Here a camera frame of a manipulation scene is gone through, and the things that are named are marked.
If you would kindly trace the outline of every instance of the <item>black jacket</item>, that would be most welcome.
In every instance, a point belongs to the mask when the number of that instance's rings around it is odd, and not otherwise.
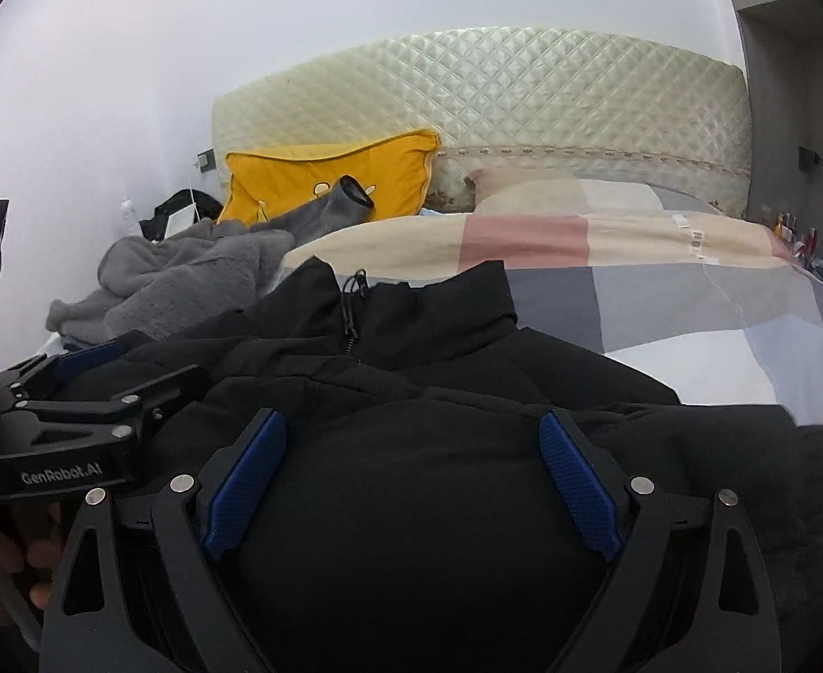
[[[284,461],[219,566],[280,673],[545,670],[606,569],[540,457],[552,407],[667,492],[735,489],[785,669],[823,632],[823,427],[777,407],[683,407],[650,377],[517,328],[500,262],[346,296],[312,259],[250,310],[141,346],[66,396],[106,399],[188,364],[215,385],[152,440],[143,490],[196,473],[260,407],[288,421]]]

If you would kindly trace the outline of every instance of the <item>white wall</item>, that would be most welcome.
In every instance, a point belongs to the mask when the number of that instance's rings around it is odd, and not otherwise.
[[[213,98],[352,45],[442,29],[544,25],[636,35],[743,67],[730,0],[159,0],[160,137],[167,173],[193,177]],[[214,174],[202,183],[217,189]]]
[[[637,35],[742,66],[729,0],[6,0],[0,196],[13,199],[0,366],[41,343],[51,298],[94,283],[127,193],[150,208],[214,172],[213,98],[352,45],[440,29],[545,25]]]
[[[0,6],[0,368],[41,346],[52,298],[96,286],[123,195],[167,196],[140,1]]]

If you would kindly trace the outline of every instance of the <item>pillow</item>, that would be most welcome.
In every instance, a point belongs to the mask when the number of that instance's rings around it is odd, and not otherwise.
[[[474,187],[478,215],[580,215],[675,210],[714,213],[704,201],[683,192],[638,182],[577,179],[570,170],[494,167],[477,169]]]
[[[266,222],[314,200],[343,176],[355,177],[374,201],[368,219],[414,215],[431,183],[440,137],[431,129],[349,144],[307,144],[231,151],[228,203],[220,220]]]

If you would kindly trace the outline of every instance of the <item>metal screw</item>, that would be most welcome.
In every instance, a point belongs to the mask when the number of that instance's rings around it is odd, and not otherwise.
[[[636,476],[630,481],[630,488],[640,496],[648,496],[655,492],[655,482],[645,476]]]
[[[172,482],[168,484],[168,487],[176,494],[183,494],[184,492],[190,491],[190,489],[193,488],[193,476],[189,476],[186,473],[181,474],[181,476],[175,476],[172,478]]]
[[[736,495],[736,492],[730,491],[728,488],[721,489],[716,496],[724,506],[735,506],[736,503],[739,502],[739,497]]]
[[[106,496],[107,492],[105,492],[102,488],[92,488],[87,492],[84,500],[88,506],[96,506],[98,503],[103,503]]]

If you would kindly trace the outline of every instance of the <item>bottle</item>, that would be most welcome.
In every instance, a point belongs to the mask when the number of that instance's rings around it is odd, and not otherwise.
[[[791,219],[788,221],[788,230],[789,230],[789,238],[788,244],[789,247],[794,249],[794,243],[798,240],[798,216],[794,213],[791,214]]]
[[[122,222],[126,225],[128,235],[141,237],[144,231],[141,230],[141,221],[138,219],[135,204],[127,197],[122,200]]]

